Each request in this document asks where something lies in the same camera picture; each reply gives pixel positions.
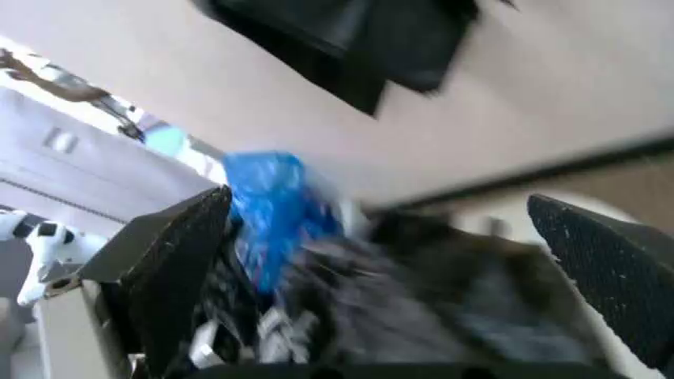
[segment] black fabric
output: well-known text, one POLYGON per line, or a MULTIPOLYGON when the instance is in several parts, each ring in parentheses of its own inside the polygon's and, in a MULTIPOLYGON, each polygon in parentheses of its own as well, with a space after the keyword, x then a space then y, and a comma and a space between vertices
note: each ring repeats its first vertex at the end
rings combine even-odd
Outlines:
POLYGON ((528 208, 587 302, 645 364, 674 377, 674 238, 541 195, 528 208))
POLYGON ((310 362, 605 365, 561 273, 537 247, 394 215, 377 244, 305 246, 279 286, 291 320, 320 320, 310 362))
POLYGON ((474 0, 193 0, 314 84, 374 114, 386 79, 440 87, 474 0))

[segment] clutter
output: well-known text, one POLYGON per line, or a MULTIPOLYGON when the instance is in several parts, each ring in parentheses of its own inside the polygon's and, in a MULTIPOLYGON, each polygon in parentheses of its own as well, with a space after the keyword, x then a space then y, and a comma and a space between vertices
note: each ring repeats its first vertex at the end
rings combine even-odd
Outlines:
POLYGON ((279 312, 318 319, 303 346, 310 362, 605 364, 574 295, 536 246, 420 216, 385 216, 371 235, 377 244, 305 245, 284 271, 279 312))
POLYGON ((331 206, 306 180, 304 165, 285 152, 227 154, 233 216, 243 220, 236 253, 258 291, 271 293, 289 256, 305 241, 341 227, 331 206))
MULTIPOLYGON (((247 171, 258 182, 244 193, 304 200, 297 160, 272 158, 247 171), (283 175, 254 175, 265 169, 283 175)), ((230 216, 230 199, 227 188, 214 189, 142 216, 81 271, 106 282, 114 323, 137 336, 125 351, 144 355, 150 377, 251 362, 606 367, 568 283, 536 246, 470 235, 443 216, 385 214, 360 238, 303 242, 273 296, 262 295, 239 261, 247 219, 230 216), (197 345, 207 354, 195 355, 197 345)), ((251 199, 259 200, 234 201, 251 199)), ((263 226, 282 222, 254 201, 232 212, 245 206, 268 217, 257 220, 263 226)), ((278 209, 303 222, 287 203, 278 209)))

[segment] crumpled plastic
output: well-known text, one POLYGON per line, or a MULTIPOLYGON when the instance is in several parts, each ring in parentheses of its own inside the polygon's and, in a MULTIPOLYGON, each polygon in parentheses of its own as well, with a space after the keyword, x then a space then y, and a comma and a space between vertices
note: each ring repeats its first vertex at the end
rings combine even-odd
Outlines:
POLYGON ((236 253, 257 290, 269 294, 303 242, 341 233, 341 226, 292 154, 227 154, 223 163, 234 195, 233 217, 244 223, 236 253))

